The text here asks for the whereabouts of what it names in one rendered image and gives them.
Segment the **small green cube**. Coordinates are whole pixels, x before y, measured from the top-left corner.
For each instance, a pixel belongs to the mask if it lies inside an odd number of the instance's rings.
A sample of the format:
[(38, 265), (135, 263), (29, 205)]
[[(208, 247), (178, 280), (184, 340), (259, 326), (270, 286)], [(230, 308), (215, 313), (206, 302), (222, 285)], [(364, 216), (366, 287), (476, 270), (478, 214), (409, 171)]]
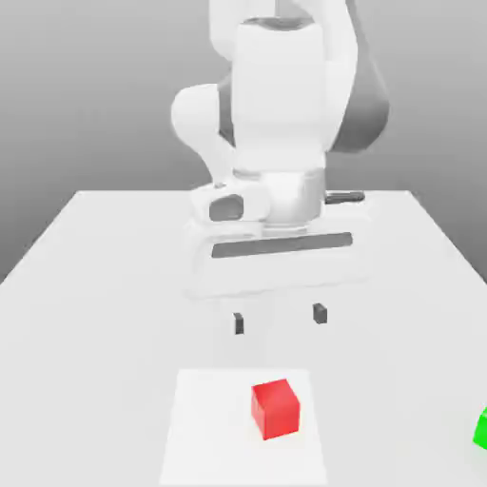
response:
[(478, 447), (487, 450), (487, 406), (482, 410), (477, 419), (477, 425), (473, 435), (473, 443)]

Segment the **small red cube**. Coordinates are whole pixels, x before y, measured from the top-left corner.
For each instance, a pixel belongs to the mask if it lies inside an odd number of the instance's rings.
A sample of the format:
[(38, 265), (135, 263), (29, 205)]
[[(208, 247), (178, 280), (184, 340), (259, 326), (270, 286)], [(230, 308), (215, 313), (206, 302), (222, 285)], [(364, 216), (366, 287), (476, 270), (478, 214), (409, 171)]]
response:
[(293, 434), (300, 429), (301, 403), (287, 379), (251, 387), (251, 416), (263, 440)]

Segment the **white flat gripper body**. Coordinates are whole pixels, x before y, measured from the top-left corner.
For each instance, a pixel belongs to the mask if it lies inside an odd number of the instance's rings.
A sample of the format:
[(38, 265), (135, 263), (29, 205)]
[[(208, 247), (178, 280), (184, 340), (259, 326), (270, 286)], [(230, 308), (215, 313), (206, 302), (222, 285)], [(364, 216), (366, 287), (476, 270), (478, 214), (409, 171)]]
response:
[(261, 224), (185, 227), (185, 287), (194, 299), (285, 288), (359, 282), (371, 269), (372, 219), (361, 211), (327, 210), (302, 228)]

